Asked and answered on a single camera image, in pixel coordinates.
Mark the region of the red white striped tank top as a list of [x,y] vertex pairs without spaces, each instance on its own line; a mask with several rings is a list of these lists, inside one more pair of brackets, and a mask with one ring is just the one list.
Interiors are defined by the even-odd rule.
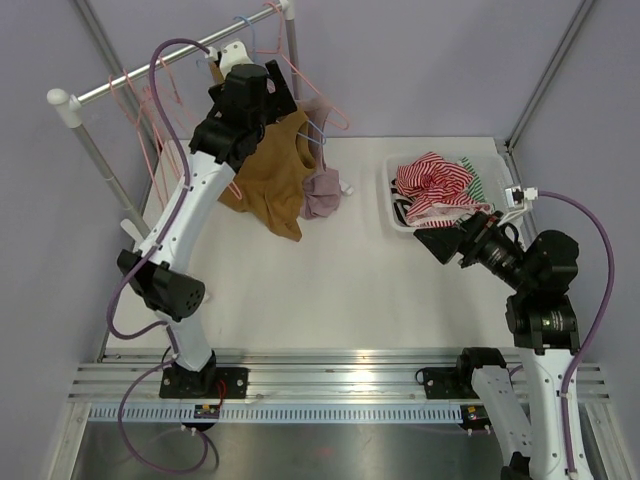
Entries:
[[458,164],[435,152],[427,152],[410,164],[396,168],[395,181],[401,194],[414,200],[407,222],[413,228],[450,227],[476,212],[491,214],[495,204],[475,203],[466,193],[471,175]]

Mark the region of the black white striped tank top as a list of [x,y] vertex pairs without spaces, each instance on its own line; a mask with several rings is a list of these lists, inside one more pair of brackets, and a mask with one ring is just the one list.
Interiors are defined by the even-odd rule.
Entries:
[[392,199],[392,212],[397,223],[403,227],[409,227],[407,222],[408,211],[414,203],[414,200],[400,193],[395,181],[390,184],[390,193]]

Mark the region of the green white striped tank top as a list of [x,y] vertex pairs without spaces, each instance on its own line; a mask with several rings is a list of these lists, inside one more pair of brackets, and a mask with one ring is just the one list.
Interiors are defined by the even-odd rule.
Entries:
[[467,157],[461,157],[458,164],[463,167],[470,175],[471,181],[467,186],[466,193],[475,203],[486,203],[487,199],[480,176],[475,167]]

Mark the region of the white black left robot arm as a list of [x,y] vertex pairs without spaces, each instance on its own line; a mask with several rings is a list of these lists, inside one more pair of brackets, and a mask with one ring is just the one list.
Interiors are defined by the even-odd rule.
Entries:
[[195,243],[209,212],[255,153],[267,126],[296,111],[278,63],[235,65],[210,88],[213,106],[184,153],[186,171],[150,234],[117,259],[124,281],[166,329],[171,360],[161,364],[163,399],[243,398],[243,368],[216,366],[196,313],[205,285],[188,275]]

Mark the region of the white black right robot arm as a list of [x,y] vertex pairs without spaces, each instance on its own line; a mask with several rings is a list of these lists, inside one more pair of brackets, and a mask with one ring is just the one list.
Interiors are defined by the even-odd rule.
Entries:
[[452,227],[418,229],[415,237],[441,263],[484,266],[513,289],[506,323],[528,385],[522,408],[502,353],[467,347],[453,371],[456,389],[483,403],[499,442],[503,479],[590,479],[571,362],[580,349],[575,313],[567,296],[578,272],[579,247],[547,230],[524,248],[519,231],[499,212],[477,212]]

